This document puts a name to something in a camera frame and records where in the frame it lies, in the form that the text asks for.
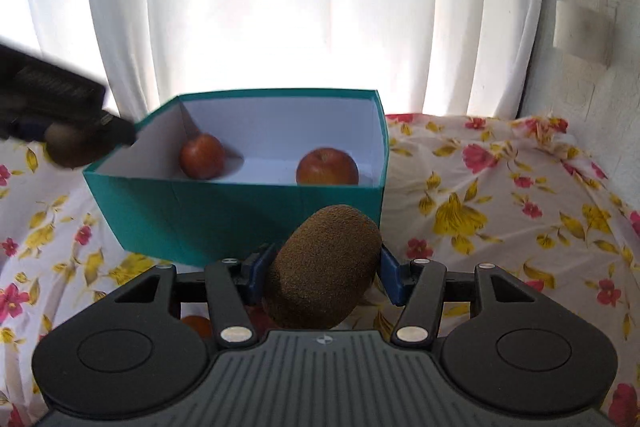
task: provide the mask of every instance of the circular cap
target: circular cap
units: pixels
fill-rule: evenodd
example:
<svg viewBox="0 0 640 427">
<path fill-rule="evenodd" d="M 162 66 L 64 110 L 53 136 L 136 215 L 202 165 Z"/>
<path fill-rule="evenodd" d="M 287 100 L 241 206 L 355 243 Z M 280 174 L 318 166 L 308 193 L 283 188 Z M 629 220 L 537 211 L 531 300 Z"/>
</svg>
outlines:
<svg viewBox="0 0 640 427">
<path fill-rule="evenodd" d="M 429 336 L 429 332 L 420 326 L 405 326 L 396 331 L 396 337 L 403 342 L 421 342 Z"/>
<path fill-rule="evenodd" d="M 551 371 L 571 357 L 571 346 L 557 333 L 517 330 L 498 341 L 498 354 L 506 363 L 525 371 Z"/>
<path fill-rule="evenodd" d="M 101 373 L 122 373 L 145 363 L 153 343 L 133 330 L 94 333 L 78 346 L 78 358 L 86 367 Z"/>
<path fill-rule="evenodd" d="M 222 340 L 231 343 L 240 343 L 248 341 L 254 334 L 249 328 L 244 326 L 229 326 L 220 331 Z"/>
</svg>

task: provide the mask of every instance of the apple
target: apple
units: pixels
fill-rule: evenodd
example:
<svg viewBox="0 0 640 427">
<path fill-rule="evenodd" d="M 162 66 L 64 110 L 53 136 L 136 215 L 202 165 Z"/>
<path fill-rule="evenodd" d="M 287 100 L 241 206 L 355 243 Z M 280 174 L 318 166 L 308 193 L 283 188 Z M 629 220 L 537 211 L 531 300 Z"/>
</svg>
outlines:
<svg viewBox="0 0 640 427">
<path fill-rule="evenodd" d="M 358 166 L 346 152 L 322 147 L 306 154 L 296 170 L 300 185 L 357 185 Z"/>
<path fill-rule="evenodd" d="M 195 331 L 201 339 L 208 339 L 212 335 L 211 321 L 207 317 L 188 315 L 181 318 L 180 321 Z"/>
<path fill-rule="evenodd" d="M 225 168 L 225 149 L 217 138 L 200 134 L 180 149 L 180 169 L 195 180 L 210 180 Z"/>
</svg>

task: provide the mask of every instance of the metal screw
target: metal screw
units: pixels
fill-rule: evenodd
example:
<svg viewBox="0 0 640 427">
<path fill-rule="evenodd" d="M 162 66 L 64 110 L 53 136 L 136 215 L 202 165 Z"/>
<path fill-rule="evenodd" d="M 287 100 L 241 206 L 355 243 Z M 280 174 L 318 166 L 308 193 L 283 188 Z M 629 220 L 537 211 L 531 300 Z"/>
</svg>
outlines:
<svg viewBox="0 0 640 427">
<path fill-rule="evenodd" d="M 220 331 L 222 340 L 230 343 L 240 343 L 248 341 L 254 334 L 249 328 L 244 326 L 229 326 Z"/>
<path fill-rule="evenodd" d="M 396 337 L 401 341 L 410 343 L 421 342 L 428 336 L 429 332 L 420 326 L 405 326 L 396 332 Z"/>
</svg>

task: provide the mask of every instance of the floral tablecloth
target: floral tablecloth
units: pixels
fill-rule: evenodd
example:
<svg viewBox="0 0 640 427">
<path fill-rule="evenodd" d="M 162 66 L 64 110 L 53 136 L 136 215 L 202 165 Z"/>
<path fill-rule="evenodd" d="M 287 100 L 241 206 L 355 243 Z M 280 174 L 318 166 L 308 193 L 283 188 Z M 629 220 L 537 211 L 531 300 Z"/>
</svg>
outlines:
<svg viewBox="0 0 640 427">
<path fill-rule="evenodd" d="M 603 411 L 620 427 L 640 425 L 640 214 L 567 123 L 399 115 L 388 126 L 389 249 L 456 271 L 497 264 L 600 328 L 619 358 Z M 124 251 L 81 173 L 60 171 L 37 144 L 0 144 L 0 212 L 0 426 L 15 427 L 46 411 L 31 374 L 41 337 L 159 261 Z M 445 305 L 440 334 L 468 310 Z M 344 326 L 388 337 L 400 312 L 377 283 Z"/>
</svg>

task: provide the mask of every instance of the open cardboard box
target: open cardboard box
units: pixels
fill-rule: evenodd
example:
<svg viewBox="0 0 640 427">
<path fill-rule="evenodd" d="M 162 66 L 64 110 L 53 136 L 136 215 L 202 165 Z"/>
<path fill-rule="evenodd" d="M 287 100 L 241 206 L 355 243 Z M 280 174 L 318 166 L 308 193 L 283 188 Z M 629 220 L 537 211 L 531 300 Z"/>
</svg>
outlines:
<svg viewBox="0 0 640 427">
<path fill-rule="evenodd" d="M 192 180 L 182 145 L 216 136 L 222 176 Z M 296 184 L 309 151 L 334 147 L 358 165 L 358 186 Z M 350 204 L 380 222 L 388 137 L 375 91 L 250 89 L 180 95 L 139 124 L 138 140 L 84 171 L 126 250 L 193 266 L 285 241 L 316 210 Z"/>
</svg>

